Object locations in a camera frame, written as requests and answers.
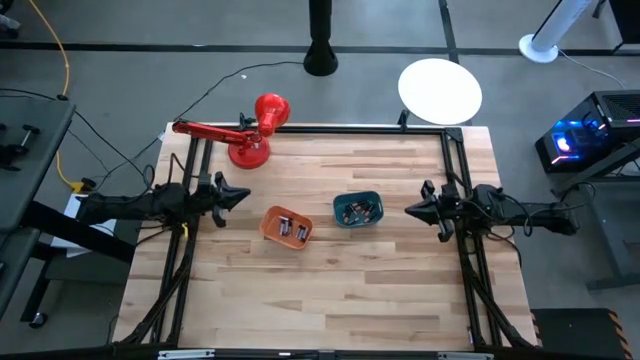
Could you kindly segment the black computer with coloured lights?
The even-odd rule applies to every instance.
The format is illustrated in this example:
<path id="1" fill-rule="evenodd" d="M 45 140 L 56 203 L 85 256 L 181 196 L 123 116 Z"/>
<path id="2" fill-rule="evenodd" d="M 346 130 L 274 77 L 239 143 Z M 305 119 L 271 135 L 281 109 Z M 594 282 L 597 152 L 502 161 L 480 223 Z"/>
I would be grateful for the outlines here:
<path id="1" fill-rule="evenodd" d="M 547 173 L 579 172 L 640 138 L 640 90 L 595 91 L 535 143 Z"/>

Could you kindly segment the silver metal bracket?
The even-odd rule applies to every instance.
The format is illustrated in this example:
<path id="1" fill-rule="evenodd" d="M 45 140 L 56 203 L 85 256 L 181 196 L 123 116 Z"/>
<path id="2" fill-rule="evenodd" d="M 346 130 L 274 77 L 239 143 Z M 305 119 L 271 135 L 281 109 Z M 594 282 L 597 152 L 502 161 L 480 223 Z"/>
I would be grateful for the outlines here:
<path id="1" fill-rule="evenodd" d="M 214 349 L 163 350 L 157 356 L 157 360 L 207 360 L 214 358 Z"/>
<path id="2" fill-rule="evenodd" d="M 437 360 L 494 360 L 492 354 L 477 352 L 438 352 Z"/>

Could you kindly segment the dark metal computer stand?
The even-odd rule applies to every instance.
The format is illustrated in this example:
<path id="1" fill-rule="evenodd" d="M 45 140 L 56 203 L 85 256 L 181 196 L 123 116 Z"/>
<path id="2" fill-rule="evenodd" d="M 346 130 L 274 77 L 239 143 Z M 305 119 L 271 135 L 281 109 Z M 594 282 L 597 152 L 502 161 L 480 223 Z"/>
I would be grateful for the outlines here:
<path id="1" fill-rule="evenodd" d="M 629 176 L 611 174 L 635 160 L 640 160 L 640 139 L 580 172 L 551 177 L 551 192 L 556 196 L 578 183 L 595 186 L 596 194 L 587 201 L 587 208 L 611 274 L 588 282 L 591 291 L 640 285 L 640 171 Z"/>

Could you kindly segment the black pole stand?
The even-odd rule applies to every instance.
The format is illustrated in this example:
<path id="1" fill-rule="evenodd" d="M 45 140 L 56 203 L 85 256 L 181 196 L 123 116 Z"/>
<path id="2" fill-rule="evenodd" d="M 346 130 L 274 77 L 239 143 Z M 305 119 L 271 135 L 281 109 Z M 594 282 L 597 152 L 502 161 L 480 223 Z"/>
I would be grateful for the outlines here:
<path id="1" fill-rule="evenodd" d="M 303 60 L 305 71 L 324 77 L 338 68 L 338 59 L 331 47 L 332 0 L 309 0 L 311 44 Z"/>

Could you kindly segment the white round disc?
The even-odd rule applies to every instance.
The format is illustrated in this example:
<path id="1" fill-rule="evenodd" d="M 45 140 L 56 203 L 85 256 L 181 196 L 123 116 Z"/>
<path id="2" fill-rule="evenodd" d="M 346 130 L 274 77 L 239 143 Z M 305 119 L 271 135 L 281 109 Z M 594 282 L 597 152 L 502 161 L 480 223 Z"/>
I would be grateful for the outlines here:
<path id="1" fill-rule="evenodd" d="M 471 120 L 483 101 L 476 77 L 458 63 L 440 58 L 422 59 L 408 65 L 401 72 L 397 87 L 410 113 L 442 126 Z"/>

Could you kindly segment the orange plastic bin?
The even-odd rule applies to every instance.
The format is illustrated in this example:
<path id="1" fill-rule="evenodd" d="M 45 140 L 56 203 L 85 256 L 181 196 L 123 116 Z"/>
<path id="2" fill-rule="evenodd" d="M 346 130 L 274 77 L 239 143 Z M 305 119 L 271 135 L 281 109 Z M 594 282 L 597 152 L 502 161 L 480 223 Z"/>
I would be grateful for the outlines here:
<path id="1" fill-rule="evenodd" d="M 292 219 L 293 228 L 290 236 L 281 236 L 279 234 L 280 216 Z M 300 225 L 302 225 L 304 228 L 309 228 L 306 242 L 299 241 L 296 238 L 296 233 Z M 310 218 L 293 212 L 289 209 L 281 206 L 273 206 L 267 210 L 260 223 L 259 229 L 261 234 L 266 239 L 272 240 L 290 249 L 302 250 L 310 241 L 310 237 L 313 231 L 313 222 Z"/>

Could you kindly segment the white paper sheet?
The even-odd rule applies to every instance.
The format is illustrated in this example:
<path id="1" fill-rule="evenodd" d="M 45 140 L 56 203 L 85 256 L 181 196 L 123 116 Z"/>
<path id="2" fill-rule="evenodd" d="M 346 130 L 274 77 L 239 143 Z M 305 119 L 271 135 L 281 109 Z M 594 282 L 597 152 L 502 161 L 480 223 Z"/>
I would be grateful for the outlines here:
<path id="1" fill-rule="evenodd" d="M 70 218 L 77 218 L 77 214 L 81 205 L 81 199 L 86 198 L 86 195 L 84 194 L 71 194 L 69 197 L 69 200 L 67 202 L 67 205 L 64 209 L 63 214 L 67 217 Z M 115 226 L 116 226 L 116 220 L 115 219 L 110 219 L 108 221 L 105 221 L 103 223 L 99 223 L 96 225 L 92 225 L 92 228 L 103 232 L 105 234 L 108 235 L 115 235 Z M 72 258 L 72 257 L 76 257 L 76 256 L 80 256 L 80 255 L 84 255 L 87 253 L 90 253 L 90 250 L 80 247 L 79 245 L 72 243 L 68 240 L 64 240 L 58 237 L 54 237 L 52 239 L 52 242 L 50 243 L 50 245 L 53 248 L 57 248 L 57 249 L 62 249 L 65 251 L 66 253 L 66 257 L 67 258 Z"/>

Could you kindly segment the person's shoe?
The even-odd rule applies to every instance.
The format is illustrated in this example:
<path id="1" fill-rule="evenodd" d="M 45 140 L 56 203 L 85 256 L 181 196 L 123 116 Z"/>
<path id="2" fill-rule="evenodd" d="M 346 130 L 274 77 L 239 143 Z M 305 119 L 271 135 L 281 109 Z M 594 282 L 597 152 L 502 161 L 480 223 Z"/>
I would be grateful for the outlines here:
<path id="1" fill-rule="evenodd" d="M 0 38 L 17 39 L 21 23 L 0 13 Z"/>

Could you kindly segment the red desk lamp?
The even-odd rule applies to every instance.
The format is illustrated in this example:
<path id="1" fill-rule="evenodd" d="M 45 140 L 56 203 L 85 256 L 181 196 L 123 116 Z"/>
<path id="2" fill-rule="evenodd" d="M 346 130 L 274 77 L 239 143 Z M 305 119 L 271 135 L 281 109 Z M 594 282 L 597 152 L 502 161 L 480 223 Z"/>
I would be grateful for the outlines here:
<path id="1" fill-rule="evenodd" d="M 225 143 L 228 145 L 229 158 L 235 166 L 255 169 L 268 160 L 270 156 L 268 138 L 288 121 L 291 106 L 284 97 L 275 93 L 266 93 L 256 100 L 254 110 L 257 120 L 256 130 L 226 130 L 204 123 L 178 120 L 172 125 L 172 131 Z"/>

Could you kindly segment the teal plastic bin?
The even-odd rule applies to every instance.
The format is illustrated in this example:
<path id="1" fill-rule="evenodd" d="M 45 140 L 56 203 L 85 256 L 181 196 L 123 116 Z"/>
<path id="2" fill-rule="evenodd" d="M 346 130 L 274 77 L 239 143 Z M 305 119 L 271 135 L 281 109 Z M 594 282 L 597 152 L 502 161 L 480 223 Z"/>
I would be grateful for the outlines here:
<path id="1" fill-rule="evenodd" d="M 356 223 L 349 222 L 345 224 L 343 222 L 343 212 L 346 206 L 350 206 L 353 202 L 372 201 L 377 204 L 377 214 L 371 219 L 370 222 L 365 223 L 364 217 Z M 357 228 L 363 226 L 374 225 L 379 222 L 384 216 L 384 208 L 380 195 L 375 191 L 363 191 L 355 193 L 345 193 L 338 195 L 333 200 L 333 210 L 335 215 L 335 221 L 338 226 L 344 228 Z"/>

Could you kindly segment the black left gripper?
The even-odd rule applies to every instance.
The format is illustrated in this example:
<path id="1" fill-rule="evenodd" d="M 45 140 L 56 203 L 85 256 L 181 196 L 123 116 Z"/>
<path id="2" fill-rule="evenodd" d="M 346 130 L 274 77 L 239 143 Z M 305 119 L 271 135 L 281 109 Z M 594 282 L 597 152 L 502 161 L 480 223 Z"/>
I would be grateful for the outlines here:
<path id="1" fill-rule="evenodd" d="M 213 206 L 211 208 L 203 208 L 197 205 L 197 207 L 202 213 L 210 211 L 215 225 L 218 228 L 224 228 L 227 225 L 227 222 L 222 215 L 223 211 L 231 211 L 250 195 L 251 190 L 245 187 L 229 185 L 226 178 L 220 171 L 216 172 L 214 175 L 201 172 L 198 177 L 198 185 L 206 183 L 211 183 L 215 187 L 215 200 L 213 202 Z"/>

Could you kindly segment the white tower fan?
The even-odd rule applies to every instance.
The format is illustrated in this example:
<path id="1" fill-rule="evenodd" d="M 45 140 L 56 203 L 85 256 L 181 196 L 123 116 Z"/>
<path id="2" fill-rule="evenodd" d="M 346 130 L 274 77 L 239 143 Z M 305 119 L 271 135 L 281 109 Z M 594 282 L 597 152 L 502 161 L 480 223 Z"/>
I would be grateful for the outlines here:
<path id="1" fill-rule="evenodd" d="M 594 0 L 558 0 L 536 32 L 523 36 L 518 49 L 526 59 L 548 64 L 559 55 L 558 44 Z"/>

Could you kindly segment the grey side table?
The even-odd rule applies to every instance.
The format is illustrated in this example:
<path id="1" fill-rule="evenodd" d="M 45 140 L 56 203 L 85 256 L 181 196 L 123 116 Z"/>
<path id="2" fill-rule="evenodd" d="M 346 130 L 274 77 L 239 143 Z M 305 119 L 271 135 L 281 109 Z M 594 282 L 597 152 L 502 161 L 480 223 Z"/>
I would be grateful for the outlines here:
<path id="1" fill-rule="evenodd" d="M 0 145 L 27 148 L 0 169 L 0 319 L 32 259 L 48 267 L 61 250 L 40 241 L 65 216 L 35 200 L 45 175 L 71 124 L 75 106 L 68 102 L 0 98 Z"/>

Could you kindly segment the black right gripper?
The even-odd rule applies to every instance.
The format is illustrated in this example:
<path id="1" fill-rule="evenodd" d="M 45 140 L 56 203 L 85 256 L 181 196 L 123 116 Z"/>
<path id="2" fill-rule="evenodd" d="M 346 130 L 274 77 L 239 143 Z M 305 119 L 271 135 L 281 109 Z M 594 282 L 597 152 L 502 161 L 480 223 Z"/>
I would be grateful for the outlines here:
<path id="1" fill-rule="evenodd" d="M 441 243 L 446 243 L 454 234 L 454 221 L 459 218 L 461 197 L 455 210 L 444 211 L 439 204 L 440 193 L 435 193 L 435 185 L 431 180 L 425 180 L 421 189 L 423 200 L 408 206 L 405 212 L 428 225 L 437 225 L 438 239 Z"/>

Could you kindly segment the black box with hazard stripes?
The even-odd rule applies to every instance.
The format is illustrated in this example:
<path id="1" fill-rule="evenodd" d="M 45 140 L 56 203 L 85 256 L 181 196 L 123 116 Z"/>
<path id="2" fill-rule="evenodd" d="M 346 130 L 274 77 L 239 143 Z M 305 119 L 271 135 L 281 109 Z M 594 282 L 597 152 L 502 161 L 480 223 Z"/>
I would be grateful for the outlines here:
<path id="1" fill-rule="evenodd" d="M 607 308 L 532 309 L 538 345 L 544 350 L 634 360 L 616 312 Z"/>

